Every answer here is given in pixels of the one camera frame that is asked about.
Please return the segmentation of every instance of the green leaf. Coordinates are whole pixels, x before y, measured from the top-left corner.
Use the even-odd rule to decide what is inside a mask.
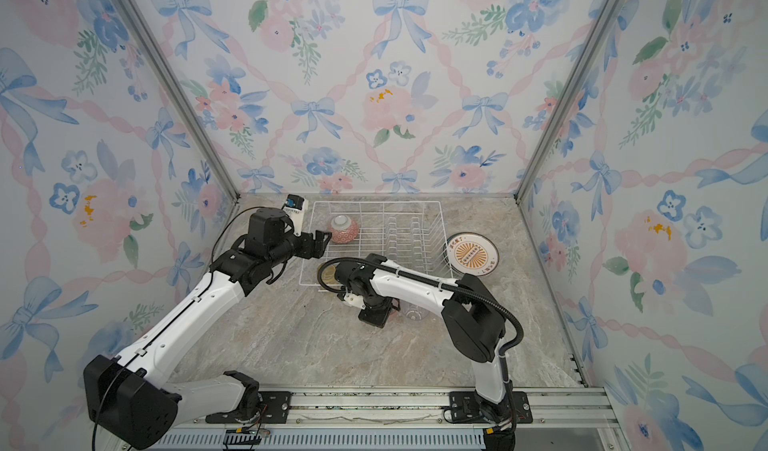
[[[143,221],[143,223],[141,223],[141,224],[136,222],[135,219],[131,219],[130,223],[129,223],[130,229],[132,229],[134,231],[139,231],[139,230],[144,229],[145,227],[149,226],[149,223],[152,222],[152,216],[153,216],[153,214],[149,214],[147,216],[142,214],[141,215],[141,220]]]
[[[653,41],[646,43],[646,45],[643,46],[643,48],[640,50],[638,55],[634,57],[634,61],[632,62],[632,64],[637,64],[638,62],[643,62],[646,59],[653,58],[656,54],[661,52],[661,49],[664,48],[667,42],[669,42],[667,38],[659,36]]]
[[[621,256],[611,257],[603,267],[617,276],[623,276],[629,271],[629,263]]]
[[[629,294],[632,296],[632,302],[634,305],[640,310],[640,312],[643,312],[643,295],[645,293],[636,293],[634,292],[634,288],[643,280],[643,277],[640,275],[640,273],[632,273],[632,276],[629,278]]]
[[[266,9],[266,1],[256,1],[248,11],[248,24],[250,24],[250,30],[255,31],[256,28],[261,26],[269,12]]]
[[[373,139],[373,147],[375,148],[380,144],[384,144],[387,139],[389,139],[389,129],[380,129],[379,132],[376,133],[376,137]]]
[[[128,261],[134,265],[134,269],[139,267],[139,243],[133,235],[127,235],[123,239],[123,251]]]
[[[661,15],[661,25],[664,26],[668,33],[672,33],[682,8],[683,0],[667,0],[667,5],[664,6],[664,14]]]

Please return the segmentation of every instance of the black cable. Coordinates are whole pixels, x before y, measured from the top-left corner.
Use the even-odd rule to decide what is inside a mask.
[[[323,263],[318,269],[317,269],[317,282],[320,283],[321,287],[327,291],[331,291],[334,293],[345,293],[346,289],[343,287],[341,289],[336,289],[328,286],[323,280],[322,280],[322,272],[330,265],[332,264],[338,264],[343,262],[352,262],[352,263],[358,263],[358,264],[364,264],[366,266],[372,266],[376,269],[380,269],[382,271],[386,271],[388,273],[396,273],[397,269],[394,267],[384,266],[382,264],[373,263],[371,261],[367,261],[362,259],[361,257],[335,257],[331,260],[326,261]],[[499,354],[503,355],[503,353],[506,353],[507,350],[512,349],[513,347],[517,346],[522,340],[523,340],[523,327],[520,324],[520,321],[518,321],[518,318],[514,316],[510,311],[507,310],[504,306],[501,304],[495,302],[494,300],[490,300],[485,296],[481,296],[480,294],[477,294],[476,292],[470,290],[466,287],[461,286],[453,286],[452,284],[445,284],[443,283],[441,285],[440,281],[435,281],[433,279],[430,279],[428,277],[421,276],[420,274],[414,274],[414,273],[408,273],[408,271],[400,271],[397,273],[398,276],[401,277],[407,277],[408,279],[412,279],[414,281],[418,281],[419,283],[428,284],[429,286],[438,287],[440,286],[440,289],[444,291],[451,291],[453,293],[461,294],[463,296],[466,296],[474,301],[479,301],[481,303],[484,303],[486,306],[492,307],[496,311],[498,311],[499,314],[504,316],[504,318],[509,321],[514,330],[515,335],[514,338],[511,341],[508,341],[504,343],[504,345],[499,349]]]

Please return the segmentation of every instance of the floral wallpaper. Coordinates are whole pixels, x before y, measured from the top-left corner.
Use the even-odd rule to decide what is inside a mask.
[[[233,181],[278,193],[515,192],[602,6],[136,1]]]
[[[634,451],[768,449],[765,4],[626,0],[523,196]]]
[[[232,203],[110,0],[0,12],[0,448],[84,449],[85,365],[188,292]]]

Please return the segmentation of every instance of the blue bow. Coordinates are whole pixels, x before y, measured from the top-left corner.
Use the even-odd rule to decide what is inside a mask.
[[[88,299],[85,291],[72,301],[55,307],[52,310],[43,311],[50,303],[56,301],[62,294],[62,288],[48,277],[38,276],[27,284],[24,290],[24,306],[18,308],[13,318],[0,326],[0,360],[7,360],[13,356],[22,344],[24,331],[34,339],[48,346],[51,352],[45,360],[45,382],[50,383],[54,371],[63,371],[62,363],[54,349],[58,343],[58,330],[50,324],[29,322],[37,318],[39,320],[54,320],[62,317],[79,316],[98,307],[98,304],[84,304]]]
[[[320,122],[325,127],[325,129],[328,130],[328,132],[336,136],[338,139],[341,139],[341,136],[339,136],[337,131],[342,127],[338,124],[333,124],[331,121],[326,119],[325,116],[323,116],[323,114],[333,116],[336,113],[336,108],[331,98],[323,98],[317,102],[314,100],[312,102],[306,102],[305,100],[295,100],[293,103],[291,103],[290,108],[293,111],[293,114],[296,116],[303,116],[306,114],[307,120],[310,123],[309,129],[296,136],[296,140],[300,140],[306,143],[306,139],[310,133],[317,129],[318,119],[320,119]]]
[[[230,35],[221,32],[218,29],[212,28],[208,24],[205,24],[194,13],[202,14],[203,16],[210,16],[210,1],[209,0],[151,0],[154,4],[154,8],[158,10],[161,16],[166,18],[179,13],[179,22],[181,23],[181,29],[184,30],[184,41],[177,44],[174,54],[181,55],[184,59],[187,58],[187,45],[194,41],[194,26],[192,22],[197,24],[197,27],[210,39],[214,44],[222,48],[224,51],[230,50],[222,42],[222,39],[228,38]]]
[[[589,159],[589,166],[597,172],[592,174],[592,177],[587,184],[571,183],[571,186],[573,187],[571,192],[575,193],[580,189],[589,191],[592,190],[593,187],[597,187],[594,191],[594,199],[592,200],[591,220],[594,220],[594,213],[596,211],[603,214],[603,184],[605,184],[606,193],[613,193],[619,186],[621,186],[621,173],[617,170],[610,169],[608,165],[605,164],[605,157],[599,150],[595,150],[595,152],[592,153],[592,157]]]
[[[418,172],[411,169],[404,173],[382,173],[382,181],[385,183],[392,183],[392,193],[395,194],[400,190],[400,185],[406,188],[408,194],[418,193],[418,188],[411,186],[409,183],[415,183],[418,177]]]
[[[594,341],[594,347],[597,349],[606,347],[608,345],[608,335],[598,325],[598,321],[592,316],[592,306],[589,305],[586,297],[581,297],[578,301],[578,308],[581,314],[584,315],[579,321],[574,321],[570,314],[565,314],[565,320],[569,323],[573,323],[576,329],[584,331],[587,326],[589,330],[584,333],[584,342],[581,344],[581,360],[592,360],[592,341]]]
[[[38,80],[21,56],[10,48],[0,49],[0,105],[29,139],[27,147],[24,148],[24,172],[27,173],[27,176],[32,176],[32,168],[38,168],[45,172],[43,163],[38,157],[38,151],[34,148],[34,139],[38,136],[38,126],[26,109],[4,96],[6,91],[23,104],[49,118],[69,124],[80,124],[62,112],[67,107],[66,99],[37,99],[15,91],[21,88],[31,88],[37,83]]]
[[[493,131],[493,134],[498,134],[497,126],[504,124],[504,121],[496,119],[491,110],[503,110],[507,105],[507,98],[509,95],[505,92],[494,94],[491,98],[480,98],[479,96],[469,96],[462,100],[463,110],[475,110],[475,114],[472,116],[472,122],[469,126],[465,126],[453,133],[454,136],[461,138],[467,129],[477,126],[482,119],[482,109],[485,108],[485,122],[488,123],[488,127]]]
[[[166,108],[160,108],[158,111],[158,120],[154,123],[154,126],[147,129],[147,134],[144,136],[144,140],[152,149],[157,149],[160,143],[163,143],[163,147],[168,152],[168,179],[176,177],[176,170],[174,169],[174,148],[170,145],[170,142],[189,148],[189,144],[184,138],[187,137],[187,133],[174,134],[168,132],[169,129],[174,127],[174,120],[170,118],[168,110]]]
[[[170,284],[171,286],[176,286],[176,283],[179,280],[179,277],[184,280],[185,283],[187,283],[187,294],[190,293],[190,272],[187,271],[190,268],[194,267],[200,267],[203,266],[203,261],[200,261],[200,253],[195,254],[195,256],[187,261],[189,259],[190,254],[192,254],[192,251],[190,251],[190,247],[187,245],[187,243],[181,241],[181,244],[179,245],[179,256],[176,259],[176,264],[174,264],[173,267],[170,268],[170,271],[168,272],[168,278],[166,278],[165,282]]]
[[[400,35],[400,30],[402,29],[400,9],[423,16],[427,12],[428,5],[429,0],[373,0],[373,12],[376,13],[377,16],[386,16],[390,12],[393,14],[392,25],[389,27],[389,38],[374,46],[373,51],[371,51],[371,56],[377,55],[379,56],[379,59],[381,59],[387,44],[390,41],[397,39]],[[426,52],[423,40],[429,39],[432,35],[417,26],[408,12],[404,12],[402,16],[402,20],[406,22],[408,34],[411,35],[411,39],[416,43],[416,46],[421,49],[422,52]]]
[[[249,193],[255,193],[257,190],[261,189],[262,185],[269,187],[276,193],[282,192],[282,186],[275,184],[271,180],[267,179],[267,177],[270,179],[275,177],[275,171],[272,170],[270,166],[262,166],[258,169],[240,168],[237,170],[237,174],[239,174],[240,177],[243,177],[244,179],[254,180],[254,189],[248,191]]]
[[[752,137],[764,143],[768,143],[768,110],[766,110],[752,126]],[[696,172],[701,177],[698,187],[719,183],[722,180],[734,180],[739,184],[754,184],[768,177],[768,153],[755,159],[752,164],[735,174],[728,174],[721,169],[703,169]],[[768,239],[768,199],[763,205],[763,218],[760,225],[760,240]]]

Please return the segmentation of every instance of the marble countertop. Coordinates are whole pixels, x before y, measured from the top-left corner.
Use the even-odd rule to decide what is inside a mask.
[[[508,354],[516,387],[577,387],[558,311],[536,248],[511,197],[306,195],[304,231],[316,200],[439,200],[448,236],[475,232],[499,250],[498,268],[482,280],[520,320],[522,343]],[[281,206],[279,195],[244,196],[240,209]],[[231,244],[247,231],[249,213],[232,224]],[[272,286],[260,284],[227,311],[179,363],[171,380],[207,379],[236,369],[264,384],[349,386],[474,386],[470,361],[453,346],[442,318],[411,321],[401,313],[384,329],[357,319],[328,292],[299,284],[301,261],[292,260]],[[508,335],[514,330],[508,324]]]

